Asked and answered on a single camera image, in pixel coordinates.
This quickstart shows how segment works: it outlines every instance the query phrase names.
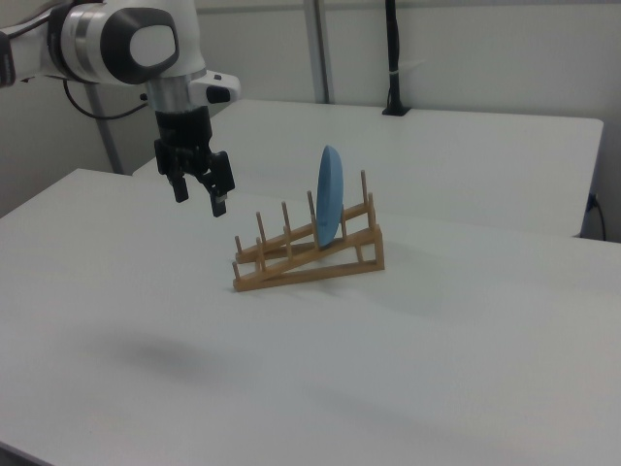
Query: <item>table surface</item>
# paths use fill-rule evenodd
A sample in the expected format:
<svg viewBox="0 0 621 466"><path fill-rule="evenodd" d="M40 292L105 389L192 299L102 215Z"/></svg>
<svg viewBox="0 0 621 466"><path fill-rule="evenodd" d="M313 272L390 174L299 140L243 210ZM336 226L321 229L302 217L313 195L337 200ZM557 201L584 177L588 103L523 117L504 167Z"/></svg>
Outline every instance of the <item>table surface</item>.
<svg viewBox="0 0 621 466"><path fill-rule="evenodd" d="M385 212L511 230L580 232L603 124L595 119L242 100L213 118L240 192L303 200L324 146L373 173ZM135 173L161 180L152 160Z"/></svg>
<svg viewBox="0 0 621 466"><path fill-rule="evenodd" d="M270 197L213 219L78 171L0 219L0 442L57 466L618 465L618 245L378 210L385 272L235 293L257 210L277 234Z"/></svg>

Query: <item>white wall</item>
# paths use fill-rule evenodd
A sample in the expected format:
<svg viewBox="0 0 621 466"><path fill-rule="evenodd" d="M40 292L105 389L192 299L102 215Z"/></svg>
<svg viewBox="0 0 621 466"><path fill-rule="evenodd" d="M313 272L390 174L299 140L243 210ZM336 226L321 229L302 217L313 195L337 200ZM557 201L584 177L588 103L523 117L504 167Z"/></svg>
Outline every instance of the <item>white wall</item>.
<svg viewBox="0 0 621 466"><path fill-rule="evenodd" d="M1 0L14 24L45 0ZM73 87L77 96L83 87ZM0 216L77 168L110 171L96 124L67 102L59 81L38 78L0 90Z"/></svg>
<svg viewBox="0 0 621 466"><path fill-rule="evenodd" d="M343 0L328 0L326 19L336 102L385 105L383 10L331 3ZM402 62L424 60L402 77L406 103L605 122L594 190L621 242L621 5L403 8L398 18ZM585 226L600 237L595 212Z"/></svg>
<svg viewBox="0 0 621 466"><path fill-rule="evenodd" d="M238 0L228 7L213 0L196 3L201 12L201 49L208 68L240 78L243 97L315 101L302 0ZM143 91L141 87L104 87L100 94L106 112L113 113L137 104ZM212 115L221 108L210 108ZM151 111L113 121L110 127L126 173L133 173L154 157L153 141L159 136Z"/></svg>

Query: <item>black stand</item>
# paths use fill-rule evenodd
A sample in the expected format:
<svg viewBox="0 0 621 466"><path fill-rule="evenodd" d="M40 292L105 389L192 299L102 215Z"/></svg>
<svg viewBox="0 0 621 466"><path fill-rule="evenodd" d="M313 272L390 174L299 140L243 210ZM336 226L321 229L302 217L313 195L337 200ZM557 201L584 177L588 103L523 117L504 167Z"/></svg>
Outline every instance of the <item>black stand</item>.
<svg viewBox="0 0 621 466"><path fill-rule="evenodd" d="M401 86L399 83L399 26L397 24L397 7L395 0L386 0L386 30L388 34L388 65L390 70L390 91L388 103L383 115L402 117L409 111L401 103Z"/></svg>

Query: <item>blue dish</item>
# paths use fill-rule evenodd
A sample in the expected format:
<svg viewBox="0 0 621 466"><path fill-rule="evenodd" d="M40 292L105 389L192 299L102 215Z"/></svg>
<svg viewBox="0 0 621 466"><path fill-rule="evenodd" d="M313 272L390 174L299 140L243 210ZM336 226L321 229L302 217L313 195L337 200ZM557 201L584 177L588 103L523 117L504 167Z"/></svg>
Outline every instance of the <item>blue dish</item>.
<svg viewBox="0 0 621 466"><path fill-rule="evenodd" d="M317 236L326 247L334 240L343 211L343 165L336 149L326 146L317 185Z"/></svg>

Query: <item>wooden rack base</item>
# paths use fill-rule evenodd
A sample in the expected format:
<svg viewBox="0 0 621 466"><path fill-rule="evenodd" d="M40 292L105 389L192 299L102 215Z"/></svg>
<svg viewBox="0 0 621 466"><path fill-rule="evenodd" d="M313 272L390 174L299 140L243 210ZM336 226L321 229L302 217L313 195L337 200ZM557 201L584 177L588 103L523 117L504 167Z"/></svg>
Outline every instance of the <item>wooden rack base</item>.
<svg viewBox="0 0 621 466"><path fill-rule="evenodd" d="M235 289L238 291L250 291L272 286L315 282L384 270L383 239L381 229L376 223L373 194L367 193L367 180L364 171L361 176L363 203L343 209L341 217L342 236L335 239L326 248L319 247L314 204L310 191L308 192L310 223L295 230L291 230L289 214L284 202L282 203L282 213L284 215L283 234L275 238L266 238L263 220L261 215L257 213L260 237L256 239L256 246L244 250L242 249L240 237L235 238L237 244L236 260L233 262L233 270L235 272L233 286ZM364 215L368 218L369 227L355 233L348 233L347 222ZM310 237L312 237L312 242L293 244L293 242ZM373 260L365 260L363 257L362 248L369 245L375 245L376 257ZM349 249L355 249L356 262L317 267L309 270L295 270ZM278 261L268 265L268 260ZM254 263L254 272L242 276L239 264L248 263Z"/></svg>

